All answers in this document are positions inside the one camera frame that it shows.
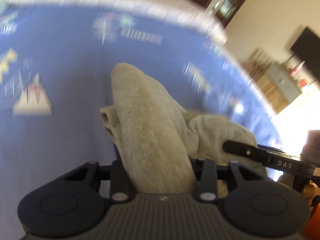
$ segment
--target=bed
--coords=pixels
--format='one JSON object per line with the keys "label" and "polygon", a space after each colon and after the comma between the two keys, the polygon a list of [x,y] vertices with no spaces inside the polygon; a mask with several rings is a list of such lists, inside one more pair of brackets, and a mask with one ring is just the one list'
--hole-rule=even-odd
{"label": "bed", "polygon": [[[279,147],[274,113],[189,0],[0,0],[0,239],[19,239],[31,190],[89,160],[117,158],[99,117],[120,62],[183,107],[223,114]],[[107,195],[107,187],[101,189]]]}

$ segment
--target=television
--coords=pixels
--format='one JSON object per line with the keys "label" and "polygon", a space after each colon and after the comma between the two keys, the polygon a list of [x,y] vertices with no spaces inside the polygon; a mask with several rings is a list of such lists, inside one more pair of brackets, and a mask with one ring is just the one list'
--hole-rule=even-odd
{"label": "television", "polygon": [[304,60],[308,70],[320,80],[320,38],[306,27],[291,47],[291,51],[301,61]]}

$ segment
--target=crumpled towel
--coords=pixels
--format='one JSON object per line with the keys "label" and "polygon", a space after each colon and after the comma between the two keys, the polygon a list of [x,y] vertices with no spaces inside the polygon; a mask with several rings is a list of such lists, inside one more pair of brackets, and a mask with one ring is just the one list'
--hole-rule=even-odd
{"label": "crumpled towel", "polygon": [[[267,174],[260,163],[222,149],[226,140],[256,146],[246,128],[223,116],[187,112],[158,81],[132,65],[117,64],[111,79],[114,105],[100,114],[138,192],[191,192],[196,178],[188,156],[210,158],[218,165],[239,160]],[[228,194],[221,181],[218,190],[219,197]]]}

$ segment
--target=bottle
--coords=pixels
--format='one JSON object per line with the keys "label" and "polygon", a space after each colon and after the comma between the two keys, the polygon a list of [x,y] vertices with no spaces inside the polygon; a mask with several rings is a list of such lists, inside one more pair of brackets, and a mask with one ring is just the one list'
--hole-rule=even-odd
{"label": "bottle", "polygon": [[298,65],[296,65],[293,70],[291,71],[291,75],[294,76],[295,74],[297,74],[300,69],[302,68],[303,64],[305,63],[305,61],[302,61],[301,63],[299,63]]}
{"label": "bottle", "polygon": [[300,88],[303,88],[303,87],[305,87],[307,84],[308,84],[308,83],[307,83],[306,79],[304,78],[304,79],[302,79],[302,80],[299,81],[298,86],[299,86]]}

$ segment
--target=white wall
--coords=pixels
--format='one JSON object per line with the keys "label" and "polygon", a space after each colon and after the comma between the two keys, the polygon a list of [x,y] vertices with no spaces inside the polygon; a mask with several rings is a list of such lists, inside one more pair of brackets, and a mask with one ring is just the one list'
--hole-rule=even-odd
{"label": "white wall", "polygon": [[320,0],[246,0],[226,28],[226,46],[241,63],[258,47],[282,62],[307,25],[320,34]]}

